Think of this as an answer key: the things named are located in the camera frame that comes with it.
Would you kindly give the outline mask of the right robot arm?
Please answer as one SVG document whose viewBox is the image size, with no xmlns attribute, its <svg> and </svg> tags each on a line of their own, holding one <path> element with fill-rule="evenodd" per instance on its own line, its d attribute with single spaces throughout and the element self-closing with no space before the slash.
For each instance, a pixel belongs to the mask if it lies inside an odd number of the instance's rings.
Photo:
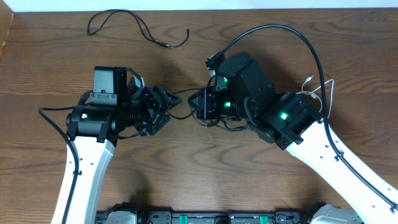
<svg viewBox="0 0 398 224">
<path fill-rule="evenodd" d="M 397 189 L 379 177 L 325 124 L 300 95 L 276 92 L 259 63 L 247 53 L 205 61 L 214 85 L 188 99 L 200 120 L 232 119 L 269 144 L 304 162 L 327 181 L 363 223 L 397 223 Z"/>
</svg>

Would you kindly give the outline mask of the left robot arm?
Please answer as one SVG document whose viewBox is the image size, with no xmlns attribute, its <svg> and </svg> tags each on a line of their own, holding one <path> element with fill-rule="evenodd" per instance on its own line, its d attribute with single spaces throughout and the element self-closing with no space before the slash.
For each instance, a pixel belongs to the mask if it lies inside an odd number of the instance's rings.
<svg viewBox="0 0 398 224">
<path fill-rule="evenodd" d="M 161 86 L 145 86 L 131 68 L 97 66 L 93 89 L 70 108 L 67 163 L 52 223 L 94 223 L 103 179 L 121 132 L 150 135 L 170 121 L 181 99 Z"/>
</svg>

